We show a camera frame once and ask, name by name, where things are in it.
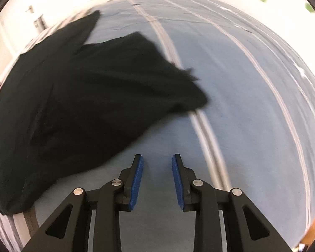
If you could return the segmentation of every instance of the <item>striped bedsheet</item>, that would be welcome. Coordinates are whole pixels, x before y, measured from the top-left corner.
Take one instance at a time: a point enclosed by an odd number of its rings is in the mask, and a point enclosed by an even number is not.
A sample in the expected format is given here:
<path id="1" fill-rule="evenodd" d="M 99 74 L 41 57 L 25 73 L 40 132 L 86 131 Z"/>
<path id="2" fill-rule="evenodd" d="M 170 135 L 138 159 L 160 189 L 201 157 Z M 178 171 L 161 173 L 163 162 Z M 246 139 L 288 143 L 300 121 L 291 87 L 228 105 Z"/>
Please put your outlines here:
<path id="1" fill-rule="evenodd" d="M 315 77 L 300 56 L 217 0 L 120 0 L 96 9 L 102 17 L 86 43 L 140 31 L 167 60 L 194 68 L 210 103 L 159 122 L 105 165 L 60 179 L 28 213 L 0 215 L 9 250 L 19 251 L 74 188 L 100 188 L 142 154 L 137 207 L 120 216 L 123 250 L 192 251 L 194 215 L 177 206 L 175 153 L 215 188 L 241 188 L 291 247 L 298 244 L 315 217 Z"/>

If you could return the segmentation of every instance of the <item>black cloth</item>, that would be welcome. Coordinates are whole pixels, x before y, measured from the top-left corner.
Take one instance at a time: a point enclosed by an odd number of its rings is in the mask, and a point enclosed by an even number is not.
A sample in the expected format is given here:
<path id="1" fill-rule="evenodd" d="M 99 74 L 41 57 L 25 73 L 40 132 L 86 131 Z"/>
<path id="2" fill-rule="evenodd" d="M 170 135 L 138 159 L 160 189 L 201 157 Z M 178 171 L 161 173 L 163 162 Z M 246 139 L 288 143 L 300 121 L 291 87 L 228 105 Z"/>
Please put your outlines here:
<path id="1" fill-rule="evenodd" d="M 44 52 L 50 47 L 39 44 Z M 66 42 L 42 64 L 26 53 L 0 91 L 4 213 L 27 210 L 58 178 L 100 166 L 168 113 L 207 102 L 187 72 L 140 33 L 83 45 L 62 61 L 67 48 Z"/>

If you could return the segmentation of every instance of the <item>triangular cutout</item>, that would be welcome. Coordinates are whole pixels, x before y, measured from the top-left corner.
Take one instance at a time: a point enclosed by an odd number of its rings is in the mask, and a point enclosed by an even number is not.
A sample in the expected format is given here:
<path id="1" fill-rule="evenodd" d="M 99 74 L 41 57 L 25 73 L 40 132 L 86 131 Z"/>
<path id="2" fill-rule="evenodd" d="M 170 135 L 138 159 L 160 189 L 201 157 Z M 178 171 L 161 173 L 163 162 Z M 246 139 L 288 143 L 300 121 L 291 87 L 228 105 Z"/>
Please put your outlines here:
<path id="1" fill-rule="evenodd" d="M 243 207 L 246 218 L 247 227 L 249 228 L 249 235 L 253 241 L 259 240 L 269 236 L 269 231 L 262 224 L 262 222 L 254 215 L 248 206 Z"/>
<path id="2" fill-rule="evenodd" d="M 46 234 L 49 236 L 63 239 L 66 234 L 66 227 L 69 223 L 72 205 L 66 206 L 60 215 L 54 220 L 51 226 L 47 229 Z"/>

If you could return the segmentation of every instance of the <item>bed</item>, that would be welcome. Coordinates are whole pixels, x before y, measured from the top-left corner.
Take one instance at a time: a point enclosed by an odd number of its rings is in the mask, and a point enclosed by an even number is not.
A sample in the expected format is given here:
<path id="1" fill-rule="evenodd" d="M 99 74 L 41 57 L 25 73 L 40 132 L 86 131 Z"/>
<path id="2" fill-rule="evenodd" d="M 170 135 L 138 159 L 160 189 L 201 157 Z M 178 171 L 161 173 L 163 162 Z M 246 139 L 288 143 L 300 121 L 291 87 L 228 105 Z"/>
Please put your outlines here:
<path id="1" fill-rule="evenodd" d="M 59 179 L 31 210 L 0 214 L 7 249 L 21 251 L 73 189 L 100 188 L 141 154 L 137 206 L 120 214 L 123 251 L 192 251 L 195 219 L 177 205 L 176 153 L 215 188 L 242 189 L 296 246 L 315 217 L 315 77 L 299 55 L 267 27 L 217 0 L 119 0 L 94 9 L 102 17 L 86 44 L 139 31 L 177 67 L 193 68 L 210 102 L 160 121 L 99 168 Z"/>

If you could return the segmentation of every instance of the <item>metal pin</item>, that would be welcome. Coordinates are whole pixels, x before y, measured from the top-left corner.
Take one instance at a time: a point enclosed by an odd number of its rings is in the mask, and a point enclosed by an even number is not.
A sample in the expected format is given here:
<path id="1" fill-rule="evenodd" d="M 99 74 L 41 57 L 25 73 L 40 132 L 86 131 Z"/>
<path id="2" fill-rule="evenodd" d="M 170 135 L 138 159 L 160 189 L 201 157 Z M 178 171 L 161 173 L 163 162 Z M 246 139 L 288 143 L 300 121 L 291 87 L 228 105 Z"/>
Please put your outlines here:
<path id="1" fill-rule="evenodd" d="M 242 195 L 242 191 L 239 188 L 234 188 L 232 190 L 233 195 L 240 196 Z"/>
<path id="2" fill-rule="evenodd" d="M 121 180 L 120 179 L 114 179 L 112 181 L 112 185 L 113 186 L 120 186 L 121 185 Z"/>
<path id="3" fill-rule="evenodd" d="M 74 190 L 74 194 L 75 195 L 81 195 L 83 193 L 83 189 L 82 188 L 75 188 Z"/>
<path id="4" fill-rule="evenodd" d="M 192 182 L 195 186 L 202 186 L 203 185 L 203 181 L 202 180 L 199 180 L 199 179 L 196 179 Z"/>

